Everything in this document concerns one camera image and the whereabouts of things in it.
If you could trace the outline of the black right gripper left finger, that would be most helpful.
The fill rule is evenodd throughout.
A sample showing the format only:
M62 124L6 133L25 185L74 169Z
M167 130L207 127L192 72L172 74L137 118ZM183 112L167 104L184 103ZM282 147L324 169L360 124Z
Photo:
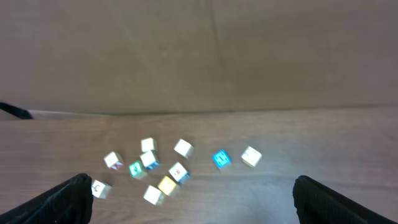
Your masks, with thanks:
M1 224L88 224L92 178L80 173L1 215Z

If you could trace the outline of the plain white block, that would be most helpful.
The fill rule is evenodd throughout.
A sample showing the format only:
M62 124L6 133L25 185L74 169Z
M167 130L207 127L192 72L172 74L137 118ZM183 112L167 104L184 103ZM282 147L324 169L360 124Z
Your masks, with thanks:
M143 198L151 204L159 206L163 203L165 194L158 188L149 185Z

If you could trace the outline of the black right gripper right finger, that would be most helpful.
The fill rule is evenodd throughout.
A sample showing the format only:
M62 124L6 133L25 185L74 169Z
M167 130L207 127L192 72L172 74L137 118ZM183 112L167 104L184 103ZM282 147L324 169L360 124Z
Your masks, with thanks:
M397 224L306 175L292 193L300 224Z

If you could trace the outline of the yellow top block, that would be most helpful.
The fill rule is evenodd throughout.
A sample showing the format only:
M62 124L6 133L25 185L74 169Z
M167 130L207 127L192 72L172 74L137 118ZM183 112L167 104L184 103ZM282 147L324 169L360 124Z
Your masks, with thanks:
M178 193L180 186L169 176L164 176L158 184L158 189L167 196L173 197Z

